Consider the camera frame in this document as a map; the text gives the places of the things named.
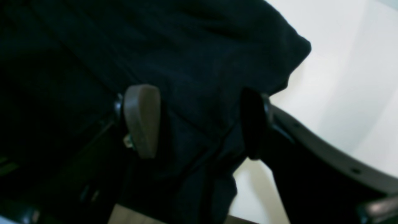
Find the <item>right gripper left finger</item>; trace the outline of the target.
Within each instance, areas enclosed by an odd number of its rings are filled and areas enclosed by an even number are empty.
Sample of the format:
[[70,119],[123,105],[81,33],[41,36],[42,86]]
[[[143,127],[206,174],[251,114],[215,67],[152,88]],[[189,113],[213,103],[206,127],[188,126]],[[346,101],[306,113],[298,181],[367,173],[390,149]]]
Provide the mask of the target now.
[[123,133],[126,148],[141,159],[157,154],[161,121],[160,90],[153,85],[132,85],[114,102],[115,123]]

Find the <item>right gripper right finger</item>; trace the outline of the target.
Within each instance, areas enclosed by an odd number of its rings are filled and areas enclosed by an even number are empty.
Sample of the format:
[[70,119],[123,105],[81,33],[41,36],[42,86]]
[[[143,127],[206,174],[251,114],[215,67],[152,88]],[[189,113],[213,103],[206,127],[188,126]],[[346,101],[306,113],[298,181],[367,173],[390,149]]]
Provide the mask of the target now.
[[396,224],[396,177],[331,146],[271,104],[267,95],[241,92],[247,156],[273,173],[292,224]]

